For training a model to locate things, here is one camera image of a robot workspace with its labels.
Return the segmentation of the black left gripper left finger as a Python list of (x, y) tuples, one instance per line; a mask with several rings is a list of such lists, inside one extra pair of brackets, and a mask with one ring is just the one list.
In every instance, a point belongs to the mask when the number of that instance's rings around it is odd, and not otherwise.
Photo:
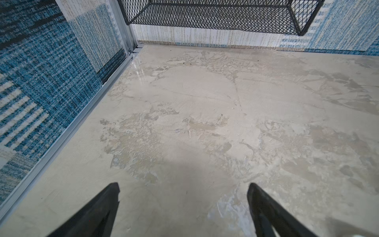
[(119, 185), (110, 183), (50, 237), (109, 237), (119, 206)]

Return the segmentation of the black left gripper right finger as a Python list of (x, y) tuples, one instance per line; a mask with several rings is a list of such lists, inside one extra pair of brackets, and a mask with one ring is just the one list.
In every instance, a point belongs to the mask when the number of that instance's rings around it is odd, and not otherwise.
[(247, 200), (256, 236), (316, 237), (256, 183), (250, 183)]

